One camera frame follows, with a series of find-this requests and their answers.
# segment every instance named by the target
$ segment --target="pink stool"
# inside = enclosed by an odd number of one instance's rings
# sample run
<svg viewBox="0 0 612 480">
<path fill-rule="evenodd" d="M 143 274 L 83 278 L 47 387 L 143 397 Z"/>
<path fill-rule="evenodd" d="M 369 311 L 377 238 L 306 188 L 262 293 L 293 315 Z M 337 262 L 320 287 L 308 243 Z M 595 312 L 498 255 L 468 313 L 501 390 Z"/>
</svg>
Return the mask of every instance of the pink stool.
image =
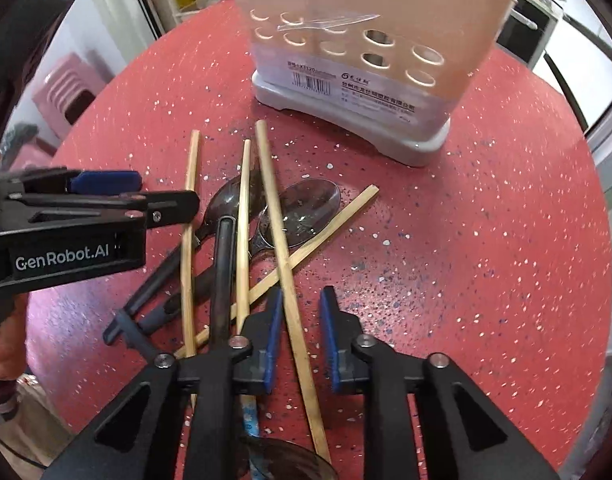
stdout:
<svg viewBox="0 0 612 480">
<path fill-rule="evenodd" d="M 104 86 L 90 65 L 77 54 L 69 54 L 46 76 L 33 101 L 55 135 L 64 140 Z"/>
<path fill-rule="evenodd" d="M 24 144 L 11 164 L 9 171 L 25 170 L 26 168 L 46 168 L 57 150 L 42 139 L 35 139 Z"/>
</svg>

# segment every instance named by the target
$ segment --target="product label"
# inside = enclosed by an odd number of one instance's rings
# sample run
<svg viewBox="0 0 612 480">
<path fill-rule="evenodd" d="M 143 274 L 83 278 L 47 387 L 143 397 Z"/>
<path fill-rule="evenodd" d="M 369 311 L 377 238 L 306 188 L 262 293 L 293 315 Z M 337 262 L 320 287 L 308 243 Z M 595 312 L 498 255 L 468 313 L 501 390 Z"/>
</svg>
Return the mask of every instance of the product label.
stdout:
<svg viewBox="0 0 612 480">
<path fill-rule="evenodd" d="M 343 63 L 281 48 L 253 45 L 265 81 L 390 124 L 438 130 L 455 105 L 425 90 Z"/>
</svg>

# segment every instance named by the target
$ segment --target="round table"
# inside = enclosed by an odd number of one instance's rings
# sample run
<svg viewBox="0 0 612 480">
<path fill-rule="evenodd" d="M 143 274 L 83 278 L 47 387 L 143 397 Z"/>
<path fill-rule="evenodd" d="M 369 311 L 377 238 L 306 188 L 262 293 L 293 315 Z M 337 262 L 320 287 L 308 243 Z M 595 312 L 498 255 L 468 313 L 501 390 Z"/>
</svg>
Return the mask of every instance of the round table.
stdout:
<svg viewBox="0 0 612 480">
<path fill-rule="evenodd" d="M 257 103 L 253 70 L 235 3 L 203 10 L 104 89 L 54 164 L 132 168 L 145 189 L 181 189 L 190 131 L 199 128 L 203 210 L 238 174 L 242 138 L 263 118 L 280 186 L 329 178 L 347 203 L 376 184 L 377 200 L 295 274 L 333 466 L 342 479 L 362 477 L 362 400 L 335 396 L 325 377 L 317 307 L 324 285 L 398 351 L 451 356 L 561 464 L 600 379 L 612 290 L 604 197 L 564 98 L 493 48 L 452 115 L 441 154 L 408 168 L 341 128 Z M 101 333 L 179 239 L 180 226 L 153 230 L 143 269 L 33 293 L 30 365 L 73 430 L 144 365 L 123 343 L 105 346 Z M 212 242 L 195 268 L 211 257 Z M 252 283 L 273 266 L 270 257 L 256 261 Z M 208 322 L 206 305 L 196 322 Z M 154 341 L 175 349 L 180 335 L 173 323 Z M 275 389 L 260 405 L 264 434 L 311 446 L 286 334 Z"/>
</svg>

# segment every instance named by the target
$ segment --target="utensil holder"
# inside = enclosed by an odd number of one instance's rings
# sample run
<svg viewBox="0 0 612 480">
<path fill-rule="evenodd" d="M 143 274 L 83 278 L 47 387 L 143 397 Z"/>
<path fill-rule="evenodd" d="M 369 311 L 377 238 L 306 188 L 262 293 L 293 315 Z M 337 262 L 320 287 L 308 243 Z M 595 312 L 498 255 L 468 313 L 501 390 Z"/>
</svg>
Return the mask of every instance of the utensil holder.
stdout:
<svg viewBox="0 0 612 480">
<path fill-rule="evenodd" d="M 514 0 L 237 0 L 257 99 L 423 166 Z"/>
</svg>

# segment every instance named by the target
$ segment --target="utensil holder hole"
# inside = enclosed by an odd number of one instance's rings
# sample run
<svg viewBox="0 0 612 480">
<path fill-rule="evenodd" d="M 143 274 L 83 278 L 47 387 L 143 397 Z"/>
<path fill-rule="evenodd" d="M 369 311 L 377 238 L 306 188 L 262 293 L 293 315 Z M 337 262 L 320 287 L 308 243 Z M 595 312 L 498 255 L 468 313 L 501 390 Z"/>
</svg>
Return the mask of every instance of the utensil holder hole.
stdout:
<svg viewBox="0 0 612 480">
<path fill-rule="evenodd" d="M 363 53 L 362 60 L 368 66 L 372 68 L 379 68 L 381 70 L 385 70 L 390 66 L 384 56 L 380 56 L 379 54 L 373 54 L 372 52 Z"/>
<path fill-rule="evenodd" d="M 444 64 L 444 56 L 429 46 L 415 45 L 413 47 L 413 56 L 430 65 L 441 66 Z"/>
<path fill-rule="evenodd" d="M 395 44 L 395 40 L 393 38 L 380 30 L 365 30 L 364 37 L 370 43 L 374 43 L 379 46 L 393 46 Z"/>
<path fill-rule="evenodd" d="M 346 54 L 344 45 L 337 41 L 321 41 L 320 49 L 331 56 L 344 56 Z"/>
<path fill-rule="evenodd" d="M 435 86 L 435 78 L 426 72 L 421 70 L 406 70 L 406 76 L 413 83 L 423 86 L 425 88 L 432 88 Z"/>
<path fill-rule="evenodd" d="M 273 38 L 273 34 L 270 32 L 269 27 L 257 27 L 255 29 L 255 35 L 260 40 L 271 40 Z"/>
<path fill-rule="evenodd" d="M 250 17 L 256 22 L 265 22 L 268 19 L 268 16 L 263 18 L 262 16 L 257 16 L 255 13 L 255 9 L 250 10 Z"/>
<path fill-rule="evenodd" d="M 284 41 L 292 46 L 304 46 L 306 44 L 306 38 L 298 31 L 286 32 L 284 34 Z"/>
<path fill-rule="evenodd" d="M 331 27 L 324 29 L 329 34 L 346 34 L 348 29 L 346 27 Z"/>
<path fill-rule="evenodd" d="M 301 25 L 304 23 L 304 19 L 296 12 L 282 12 L 279 15 L 279 19 L 286 25 Z"/>
</svg>

